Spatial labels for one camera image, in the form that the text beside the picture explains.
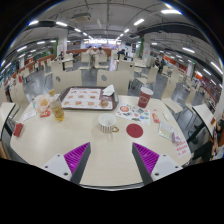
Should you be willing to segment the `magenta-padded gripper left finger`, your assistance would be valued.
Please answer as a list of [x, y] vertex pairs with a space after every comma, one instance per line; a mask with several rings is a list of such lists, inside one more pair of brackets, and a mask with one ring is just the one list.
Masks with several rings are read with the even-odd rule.
[[79, 184], [90, 153], [90, 143], [87, 142], [66, 154], [56, 154], [43, 166], [43, 169], [72, 183]]

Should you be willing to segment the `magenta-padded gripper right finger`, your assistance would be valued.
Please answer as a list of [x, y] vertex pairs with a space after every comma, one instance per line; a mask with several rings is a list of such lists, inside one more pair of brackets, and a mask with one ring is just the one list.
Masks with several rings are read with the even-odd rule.
[[156, 152], [134, 143], [132, 153], [144, 185], [164, 178], [182, 169], [170, 156]]

